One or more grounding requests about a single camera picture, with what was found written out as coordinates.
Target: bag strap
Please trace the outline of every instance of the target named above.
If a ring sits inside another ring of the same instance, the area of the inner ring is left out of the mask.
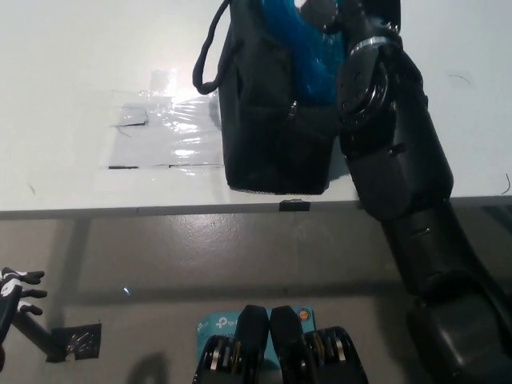
[[[236,42],[228,51],[227,56],[224,57],[218,64],[218,72],[217,76],[215,76],[215,80],[212,82],[203,82],[202,76],[205,70],[206,56],[208,55],[208,50],[212,42],[214,41],[215,30],[217,29],[217,24],[221,19],[222,14],[226,11],[226,8],[229,4],[231,4],[232,0],[223,0],[221,6],[218,8],[217,13],[214,16],[210,24],[210,29],[208,30],[208,36],[201,48],[201,53],[199,54],[199,58],[195,63],[194,71],[192,72],[192,83],[195,88],[198,90],[200,94],[210,94],[214,90],[218,88],[226,71],[229,67],[229,64],[233,60],[233,56],[236,54],[238,48],[240,48],[241,43]]]

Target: blue box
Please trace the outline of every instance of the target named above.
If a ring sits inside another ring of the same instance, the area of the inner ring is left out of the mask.
[[[266,309],[269,317],[271,311],[272,310],[269,310],[268,308]],[[313,309],[310,306],[294,307],[294,311],[301,321],[302,330],[304,332],[315,330]],[[240,313],[241,312],[217,312],[203,319],[198,324],[198,362],[201,359],[202,350],[204,349],[206,342],[211,336],[216,334],[221,336],[228,336],[230,338],[234,337],[234,332],[237,328],[237,321]],[[274,346],[272,345],[272,338],[270,337],[270,334],[266,344],[265,362],[263,364],[263,369],[280,369],[278,356],[274,351]]]

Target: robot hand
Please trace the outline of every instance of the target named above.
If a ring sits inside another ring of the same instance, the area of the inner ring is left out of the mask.
[[[37,306],[21,300],[21,298],[45,298],[44,290],[24,290],[22,283],[37,285],[41,282],[44,272],[20,272],[11,268],[0,271],[0,372],[6,360],[3,341],[16,313],[31,313],[37,316],[42,310]]]
[[[15,294],[15,287],[20,286],[22,288],[22,282],[31,285],[37,285],[41,283],[41,278],[45,275],[42,271],[36,272],[20,272],[12,270],[11,268],[3,268],[0,272],[0,300],[10,300],[10,296]],[[47,292],[44,290],[25,290],[22,288],[20,298],[45,298]],[[30,312],[39,316],[42,314],[42,310],[29,302],[23,300],[18,301],[17,306],[18,312],[26,313]]]

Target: clear plastic sheet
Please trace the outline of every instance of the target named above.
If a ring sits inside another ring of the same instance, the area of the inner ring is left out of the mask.
[[[216,93],[186,100],[154,90],[131,96],[116,113],[110,168],[223,164]]]

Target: blue object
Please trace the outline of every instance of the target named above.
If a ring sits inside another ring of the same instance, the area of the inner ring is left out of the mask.
[[[336,75],[345,60],[342,34],[325,35],[307,24],[294,0],[261,2],[266,28],[291,48],[297,101],[313,106],[334,105]]]
[[[315,330],[313,309],[310,306],[298,306],[294,308],[294,311],[301,320],[302,330],[304,332]],[[267,309],[266,312],[270,318],[271,310]],[[237,329],[237,320],[239,315],[240,312],[218,312],[216,314],[211,314],[198,324],[198,362],[201,359],[202,350],[210,336],[213,336],[214,334],[229,336],[231,338],[234,336],[234,332]],[[280,369],[278,356],[275,354],[270,334],[266,342],[263,369]]]

